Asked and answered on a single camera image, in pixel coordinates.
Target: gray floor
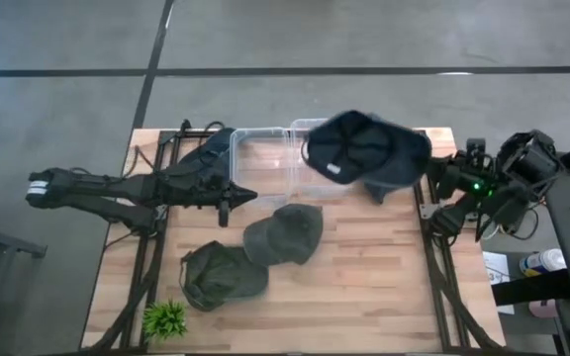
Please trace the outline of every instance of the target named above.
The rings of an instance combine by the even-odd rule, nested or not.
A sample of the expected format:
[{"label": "gray floor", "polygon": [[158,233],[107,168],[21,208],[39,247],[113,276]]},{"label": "gray floor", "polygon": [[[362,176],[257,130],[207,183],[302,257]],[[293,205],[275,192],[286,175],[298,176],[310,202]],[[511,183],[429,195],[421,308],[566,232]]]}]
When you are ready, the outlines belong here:
[{"label": "gray floor", "polygon": [[[0,69],[146,68],[163,0],[0,0]],[[570,65],[570,0],[177,1],[160,67]],[[52,166],[118,174],[143,79],[0,78],[0,230],[49,245],[20,256],[0,299],[0,355],[75,350],[107,225],[24,201]],[[289,126],[356,108],[412,127],[484,136],[495,152],[538,128],[570,148],[570,74],[157,78],[144,126]],[[486,250],[556,244],[535,237]],[[508,343],[540,350],[506,323]]]}]

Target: clear plastic container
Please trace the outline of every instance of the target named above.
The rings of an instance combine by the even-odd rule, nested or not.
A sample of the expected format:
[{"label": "clear plastic container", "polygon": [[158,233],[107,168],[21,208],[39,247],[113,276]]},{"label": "clear plastic container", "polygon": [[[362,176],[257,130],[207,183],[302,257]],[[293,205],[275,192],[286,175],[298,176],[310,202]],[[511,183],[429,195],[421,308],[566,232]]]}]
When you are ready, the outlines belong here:
[{"label": "clear plastic container", "polygon": [[258,197],[247,204],[280,207],[291,194],[292,156],[283,128],[237,129],[230,137],[230,176]]},{"label": "clear plastic container", "polygon": [[325,178],[315,169],[309,167],[303,159],[306,154],[303,142],[307,133],[327,119],[298,119],[290,127],[290,144],[292,152],[292,194],[312,199],[334,199],[343,196],[352,189],[353,184],[340,185]]}]

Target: butcher block tabletop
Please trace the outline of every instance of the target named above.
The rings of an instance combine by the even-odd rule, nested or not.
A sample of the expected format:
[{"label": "butcher block tabletop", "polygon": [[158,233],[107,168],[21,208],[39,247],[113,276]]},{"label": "butcher block tabletop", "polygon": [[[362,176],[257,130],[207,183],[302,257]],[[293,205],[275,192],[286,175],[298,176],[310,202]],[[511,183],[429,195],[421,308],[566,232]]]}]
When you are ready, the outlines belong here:
[{"label": "butcher block tabletop", "polygon": [[[455,152],[450,128],[421,130],[425,130],[432,141],[434,156]],[[153,161],[159,132],[135,130],[131,148],[138,146]],[[197,139],[184,139],[180,157],[196,146]],[[285,167],[276,167],[280,171],[274,169],[273,161],[291,153],[282,146],[260,140],[255,144],[242,144],[238,163],[252,173],[244,176],[242,186],[260,195],[285,193],[278,191],[287,186],[282,181],[287,179],[282,174]],[[125,169],[131,165],[135,165],[134,173],[150,172],[143,160],[134,159],[133,150],[128,154]],[[292,193],[289,203],[323,207],[325,230],[310,260],[304,265],[286,263],[270,267],[267,290],[256,298],[226,303],[210,312],[197,311],[187,305],[188,332],[184,337],[153,341],[148,351],[440,351],[413,190],[390,194],[381,206],[373,204],[358,185],[344,187],[340,194],[321,199],[314,194]],[[181,257],[212,240],[224,245],[241,245],[244,228],[271,216],[274,209],[265,204],[245,204],[231,212],[228,227],[219,227],[214,208],[172,207],[156,299],[185,303],[179,288]],[[126,233],[124,226],[113,224],[107,242]],[[150,255],[154,241],[149,244]],[[137,247],[138,238],[128,237],[103,254],[81,346],[96,342],[125,305]],[[461,299],[488,334],[505,345],[481,246],[474,242],[473,229],[458,236],[451,252]],[[139,341],[142,313],[143,303],[134,323],[134,344]],[[448,304],[446,317],[453,344],[458,345]]]}]

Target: cap brim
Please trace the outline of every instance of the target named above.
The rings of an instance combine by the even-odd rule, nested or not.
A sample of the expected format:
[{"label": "cap brim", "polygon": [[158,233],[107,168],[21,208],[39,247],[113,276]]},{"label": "cap brim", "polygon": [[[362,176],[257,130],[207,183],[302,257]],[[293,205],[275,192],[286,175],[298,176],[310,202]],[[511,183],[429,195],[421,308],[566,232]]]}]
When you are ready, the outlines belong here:
[{"label": "cap brim", "polygon": [[272,218],[266,218],[255,222],[245,228],[243,232],[243,249],[247,258],[261,266],[271,266],[281,262],[280,257],[269,245],[267,228]]},{"label": "cap brim", "polygon": [[225,297],[226,301],[256,297],[265,291],[268,283],[267,267],[252,263],[242,247],[229,247],[237,258],[237,274],[242,276],[236,287]]},{"label": "cap brim", "polygon": [[429,138],[421,133],[387,123],[394,137],[395,149],[387,162],[362,175],[364,182],[390,188],[408,187],[418,182],[426,173],[432,156]]},{"label": "cap brim", "polygon": [[318,244],[321,241],[321,236],[323,235],[323,209],[321,207],[314,207],[314,206],[307,206],[307,205],[298,205],[298,208],[302,211],[308,218],[308,223],[311,225],[310,230],[308,231],[308,238],[309,238],[309,250],[305,254],[301,254],[299,256],[293,256],[292,261],[302,265],[306,263],[310,257],[314,254],[316,249],[318,248]]}]

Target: green plant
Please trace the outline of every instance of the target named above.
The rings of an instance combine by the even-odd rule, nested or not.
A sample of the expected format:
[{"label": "green plant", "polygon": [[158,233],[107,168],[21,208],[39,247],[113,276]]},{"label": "green plant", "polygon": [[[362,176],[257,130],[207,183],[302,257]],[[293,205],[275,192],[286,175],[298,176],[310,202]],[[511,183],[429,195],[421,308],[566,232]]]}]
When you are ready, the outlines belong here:
[{"label": "green plant", "polygon": [[183,303],[172,300],[152,303],[144,310],[144,334],[149,340],[183,336],[187,331],[185,316]]}]

